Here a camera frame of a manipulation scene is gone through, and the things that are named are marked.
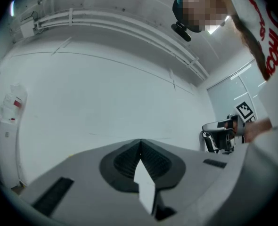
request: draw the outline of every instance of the white t-shirt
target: white t-shirt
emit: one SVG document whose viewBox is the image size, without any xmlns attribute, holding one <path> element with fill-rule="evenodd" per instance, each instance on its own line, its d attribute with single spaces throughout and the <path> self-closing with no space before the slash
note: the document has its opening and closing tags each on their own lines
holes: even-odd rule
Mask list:
<svg viewBox="0 0 278 226">
<path fill-rule="evenodd" d="M 278 127 L 278 19 L 265 0 L 232 0 L 237 14 L 262 47 L 271 78 L 258 94 L 273 127 Z"/>
</svg>

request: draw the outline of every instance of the person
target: person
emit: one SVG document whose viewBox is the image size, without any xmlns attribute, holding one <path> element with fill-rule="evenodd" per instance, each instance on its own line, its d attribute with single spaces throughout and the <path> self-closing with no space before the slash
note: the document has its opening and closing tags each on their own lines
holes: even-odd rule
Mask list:
<svg viewBox="0 0 278 226">
<path fill-rule="evenodd" d="M 268 81 L 259 97 L 269 117 L 246 124 L 245 142 L 278 127 L 278 19 L 265 0 L 175 0 L 173 12 L 193 32 L 220 25 L 226 16 L 231 17 L 235 31 Z M 233 126 L 236 132 L 237 123 Z"/>
</svg>

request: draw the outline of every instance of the ceiling light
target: ceiling light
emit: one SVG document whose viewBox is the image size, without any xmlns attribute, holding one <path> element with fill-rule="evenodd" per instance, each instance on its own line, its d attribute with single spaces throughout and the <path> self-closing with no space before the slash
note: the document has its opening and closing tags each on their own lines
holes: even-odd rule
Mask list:
<svg viewBox="0 0 278 226">
<path fill-rule="evenodd" d="M 246 92 L 246 93 L 242 94 L 241 96 L 238 96 L 238 97 L 234 98 L 233 100 L 236 100 L 236 99 L 238 99 L 238 98 L 240 98 L 240 97 L 244 96 L 245 94 L 248 94 L 248 92 Z"/>
<path fill-rule="evenodd" d="M 246 68 L 242 69 L 240 72 L 233 75 L 230 79 L 233 80 L 234 78 L 238 77 L 240 74 L 242 74 L 243 72 L 245 72 L 246 70 L 248 70 L 250 68 L 251 68 L 251 65 L 248 65 Z"/>
<path fill-rule="evenodd" d="M 264 81 L 263 83 L 261 83 L 260 85 L 258 85 L 258 87 L 260 87 L 261 85 L 263 85 L 264 83 L 266 83 L 267 81 Z"/>
<path fill-rule="evenodd" d="M 10 4 L 10 15 L 13 17 L 15 15 L 14 11 L 13 11 L 13 4 L 15 3 L 15 1 L 13 0 Z"/>
<path fill-rule="evenodd" d="M 213 26 L 213 25 L 210 25 L 209 28 L 207 28 L 207 31 L 212 34 L 214 31 L 216 31 L 218 28 L 220 27 L 220 25 L 217 25 L 217 26 Z"/>
</svg>

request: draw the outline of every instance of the ceiling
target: ceiling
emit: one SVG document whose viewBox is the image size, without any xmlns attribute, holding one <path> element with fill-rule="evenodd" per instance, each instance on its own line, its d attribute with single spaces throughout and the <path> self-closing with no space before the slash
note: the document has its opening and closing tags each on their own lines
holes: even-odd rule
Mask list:
<svg viewBox="0 0 278 226">
<path fill-rule="evenodd" d="M 168 36 L 177 40 L 193 55 L 198 56 L 199 62 L 208 73 L 213 72 L 234 56 L 243 45 L 234 33 L 231 19 L 226 21 L 213 34 L 206 32 L 193 33 L 191 42 L 185 42 L 171 29 L 171 24 L 176 22 L 172 12 L 174 0 L 15 0 L 15 17 L 11 20 L 11 29 L 16 31 L 20 21 L 30 16 L 33 11 L 38 17 L 58 13 L 69 8 L 102 9 L 107 12 L 123 14 L 145 22 Z"/>
</svg>

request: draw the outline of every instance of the black slot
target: black slot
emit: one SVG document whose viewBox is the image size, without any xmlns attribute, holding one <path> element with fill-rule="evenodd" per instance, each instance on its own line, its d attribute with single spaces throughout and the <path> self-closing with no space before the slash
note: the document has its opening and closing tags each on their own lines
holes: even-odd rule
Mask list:
<svg viewBox="0 0 278 226">
<path fill-rule="evenodd" d="M 218 167 L 218 168 L 225 168 L 225 166 L 227 165 L 227 163 L 225 163 L 225 162 L 211 160 L 211 159 L 206 159 L 203 162 L 206 164 Z"/>
<path fill-rule="evenodd" d="M 42 195 L 33 207 L 40 213 L 49 217 L 63 199 L 64 195 L 68 192 L 73 182 L 73 180 L 68 178 L 60 178 Z"/>
</svg>

